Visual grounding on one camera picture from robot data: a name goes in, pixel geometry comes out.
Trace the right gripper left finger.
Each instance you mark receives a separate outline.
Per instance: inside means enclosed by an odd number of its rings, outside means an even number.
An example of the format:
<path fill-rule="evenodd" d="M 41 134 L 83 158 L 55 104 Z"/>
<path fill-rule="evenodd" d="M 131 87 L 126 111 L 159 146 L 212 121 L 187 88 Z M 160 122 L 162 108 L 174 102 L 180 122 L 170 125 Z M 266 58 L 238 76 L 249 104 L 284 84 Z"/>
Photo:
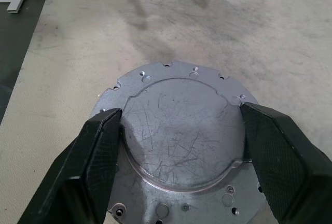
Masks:
<path fill-rule="evenodd" d="M 122 110 L 101 111 L 56 157 L 17 224 L 103 224 L 117 169 Z"/>

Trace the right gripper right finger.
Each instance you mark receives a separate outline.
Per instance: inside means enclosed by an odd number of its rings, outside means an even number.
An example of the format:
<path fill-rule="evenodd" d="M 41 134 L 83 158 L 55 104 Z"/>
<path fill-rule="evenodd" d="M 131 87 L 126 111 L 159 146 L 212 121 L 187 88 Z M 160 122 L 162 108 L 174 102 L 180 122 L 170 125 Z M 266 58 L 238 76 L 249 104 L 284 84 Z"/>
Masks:
<path fill-rule="evenodd" d="M 291 117 L 241 105 L 246 147 L 262 192 L 279 224 L 332 224 L 332 160 Z"/>

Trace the silver metal motor lid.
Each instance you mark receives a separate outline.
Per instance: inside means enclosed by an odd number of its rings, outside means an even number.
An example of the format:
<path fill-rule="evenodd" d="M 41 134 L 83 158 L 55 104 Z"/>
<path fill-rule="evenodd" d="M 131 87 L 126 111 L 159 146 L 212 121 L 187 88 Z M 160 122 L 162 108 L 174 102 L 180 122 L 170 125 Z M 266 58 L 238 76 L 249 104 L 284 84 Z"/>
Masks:
<path fill-rule="evenodd" d="M 92 114 L 122 110 L 115 224 L 248 224 L 265 197 L 245 157 L 244 102 L 256 99 L 235 79 L 180 61 L 138 67 L 107 89 Z"/>

